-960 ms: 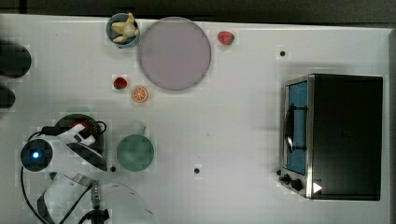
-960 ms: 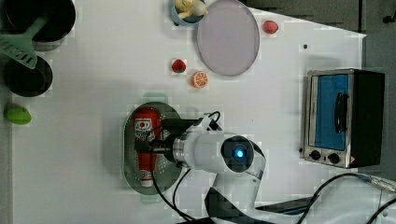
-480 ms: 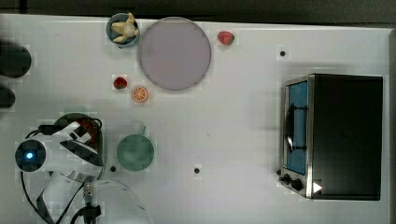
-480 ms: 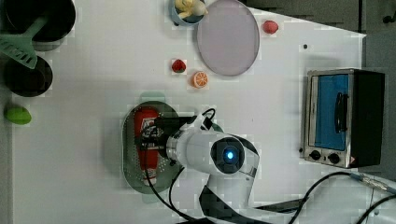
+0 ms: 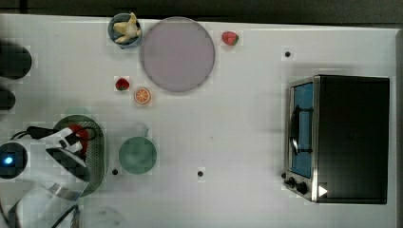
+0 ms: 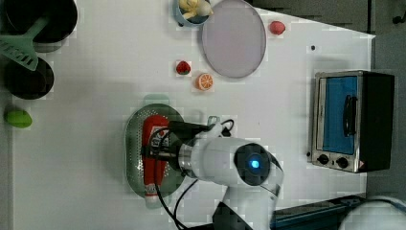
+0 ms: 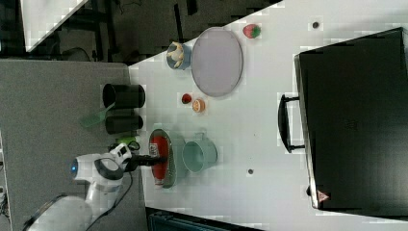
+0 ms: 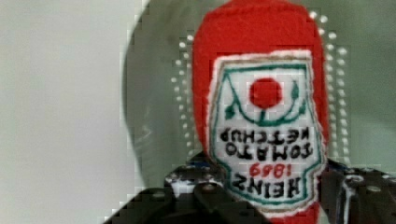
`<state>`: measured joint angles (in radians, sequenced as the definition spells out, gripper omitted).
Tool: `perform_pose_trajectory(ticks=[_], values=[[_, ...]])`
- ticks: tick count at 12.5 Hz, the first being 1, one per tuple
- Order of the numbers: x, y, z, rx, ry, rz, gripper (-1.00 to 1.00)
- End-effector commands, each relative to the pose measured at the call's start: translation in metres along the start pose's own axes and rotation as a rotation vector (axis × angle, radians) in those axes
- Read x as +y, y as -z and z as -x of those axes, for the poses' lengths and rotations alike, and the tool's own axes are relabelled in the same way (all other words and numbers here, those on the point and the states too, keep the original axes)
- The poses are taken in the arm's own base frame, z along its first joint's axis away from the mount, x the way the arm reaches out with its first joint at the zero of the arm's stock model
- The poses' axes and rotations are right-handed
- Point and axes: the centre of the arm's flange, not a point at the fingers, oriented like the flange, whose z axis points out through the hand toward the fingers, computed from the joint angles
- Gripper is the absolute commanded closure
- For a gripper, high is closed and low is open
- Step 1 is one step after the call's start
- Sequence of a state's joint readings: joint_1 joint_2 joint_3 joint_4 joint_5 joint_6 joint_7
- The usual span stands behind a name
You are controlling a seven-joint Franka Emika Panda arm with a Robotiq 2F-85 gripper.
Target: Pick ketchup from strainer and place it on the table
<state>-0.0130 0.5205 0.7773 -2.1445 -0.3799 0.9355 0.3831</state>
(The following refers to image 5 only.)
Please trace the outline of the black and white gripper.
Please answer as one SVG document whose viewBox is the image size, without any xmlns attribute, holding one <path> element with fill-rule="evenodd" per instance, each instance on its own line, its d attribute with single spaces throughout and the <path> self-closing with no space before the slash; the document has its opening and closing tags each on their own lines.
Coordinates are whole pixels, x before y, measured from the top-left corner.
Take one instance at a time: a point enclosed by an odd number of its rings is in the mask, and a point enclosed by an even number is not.
<svg viewBox="0 0 403 228">
<path fill-rule="evenodd" d="M 44 178 L 47 181 L 90 181 L 85 158 L 79 154 L 82 146 L 68 127 L 55 130 L 44 138 L 44 143 Z"/>
</svg>

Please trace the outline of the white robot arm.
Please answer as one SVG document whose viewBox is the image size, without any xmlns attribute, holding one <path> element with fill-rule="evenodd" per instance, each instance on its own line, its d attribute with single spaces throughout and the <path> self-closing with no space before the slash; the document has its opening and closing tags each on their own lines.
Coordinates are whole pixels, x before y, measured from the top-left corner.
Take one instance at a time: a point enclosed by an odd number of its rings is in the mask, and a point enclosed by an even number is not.
<svg viewBox="0 0 403 228">
<path fill-rule="evenodd" d="M 5 213 L 8 228 L 72 228 L 90 183 L 83 139 L 69 127 L 32 127 L 1 145 L 1 179 L 31 188 Z"/>
</svg>

